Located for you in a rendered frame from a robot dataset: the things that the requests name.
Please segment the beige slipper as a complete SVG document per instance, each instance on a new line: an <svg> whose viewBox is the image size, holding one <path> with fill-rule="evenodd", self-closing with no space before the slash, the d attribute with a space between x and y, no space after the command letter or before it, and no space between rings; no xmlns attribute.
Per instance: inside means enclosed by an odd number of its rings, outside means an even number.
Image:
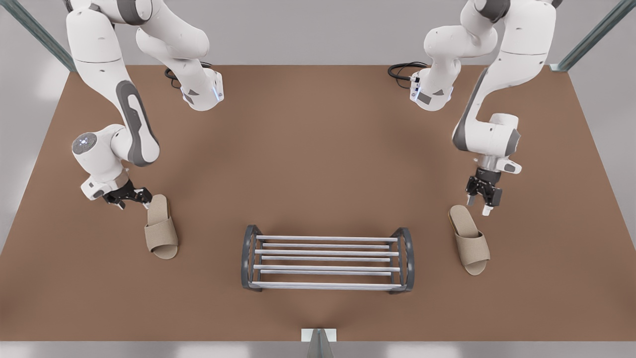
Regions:
<svg viewBox="0 0 636 358"><path fill-rule="evenodd" d="M480 275L491 259L485 235L477 228L465 206L452 206L448 217L454 229L455 242L464 269L470 275Z"/></svg>
<svg viewBox="0 0 636 358"><path fill-rule="evenodd" d="M177 255L179 240L165 195L152 198L145 226L146 247L161 259L172 259Z"/></svg>

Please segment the silver frame post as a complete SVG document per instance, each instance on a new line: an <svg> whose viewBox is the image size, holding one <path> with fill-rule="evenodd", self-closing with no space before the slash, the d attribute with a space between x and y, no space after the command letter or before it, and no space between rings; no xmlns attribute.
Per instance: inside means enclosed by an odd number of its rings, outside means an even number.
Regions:
<svg viewBox="0 0 636 358"><path fill-rule="evenodd" d="M567 72L604 38L627 14L636 8L636 0L620 0L611 11L579 41L559 63L550 64L555 72Z"/></svg>
<svg viewBox="0 0 636 358"><path fill-rule="evenodd" d="M0 6L11 14L43 47L54 55L71 72L77 72L71 55L65 48L39 23L18 0L0 0Z"/></svg>
<svg viewBox="0 0 636 358"><path fill-rule="evenodd" d="M334 358L331 343L337 341L335 328L303 328L301 341L309 342L307 358Z"/></svg>

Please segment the grey metal shoe rack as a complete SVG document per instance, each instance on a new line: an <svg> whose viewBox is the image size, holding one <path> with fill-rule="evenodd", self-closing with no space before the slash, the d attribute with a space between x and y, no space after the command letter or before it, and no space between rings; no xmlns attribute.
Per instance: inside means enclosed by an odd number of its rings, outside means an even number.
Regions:
<svg viewBox="0 0 636 358"><path fill-rule="evenodd" d="M266 235L247 226L241 285L264 289L367 290L400 294L415 285L409 230L389 237Z"/></svg>

